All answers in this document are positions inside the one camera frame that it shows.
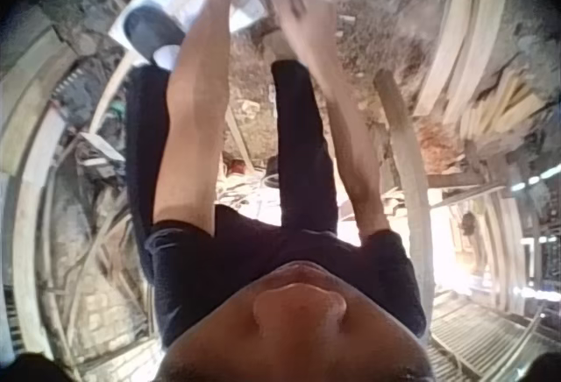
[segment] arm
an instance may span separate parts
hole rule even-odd
[[[167,88],[170,127],[153,210],[155,223],[179,220],[210,235],[229,101],[230,5],[207,0],[181,45]]]
[[[321,0],[303,1],[306,11],[296,17],[290,0],[273,0],[288,42],[326,96],[337,166],[360,235],[366,237],[389,229],[380,199],[376,151],[337,58],[335,8]]]

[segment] man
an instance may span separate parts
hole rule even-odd
[[[157,380],[430,378],[413,268],[383,213],[375,150],[337,60],[334,7],[300,2],[273,0],[308,68],[272,65],[280,228],[214,205],[231,0],[206,0],[169,77],[150,66],[131,78],[129,195],[167,348]],[[327,99],[359,248],[334,236],[333,166],[308,71]]]

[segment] black pants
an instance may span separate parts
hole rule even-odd
[[[308,70],[295,60],[272,65],[277,93],[279,180],[282,227],[337,232],[333,164],[323,137],[322,120]],[[153,226],[153,203],[160,162],[169,129],[168,71],[136,69],[127,98],[126,176],[140,262],[153,282],[150,253],[144,241]],[[233,235],[262,240],[272,226],[217,206],[216,238]]]

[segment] black t-shirt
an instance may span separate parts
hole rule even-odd
[[[228,243],[186,223],[155,226],[146,249],[153,258],[156,314],[164,347],[239,289],[294,260],[323,266],[411,332],[423,335],[426,320],[419,289],[399,235],[380,231],[363,247],[356,247],[330,234],[276,229],[266,233],[266,240]]]

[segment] hand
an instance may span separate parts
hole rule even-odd
[[[317,78],[323,63],[337,60],[336,8],[324,0],[302,0],[302,4],[298,12],[293,0],[273,0],[288,43]]]

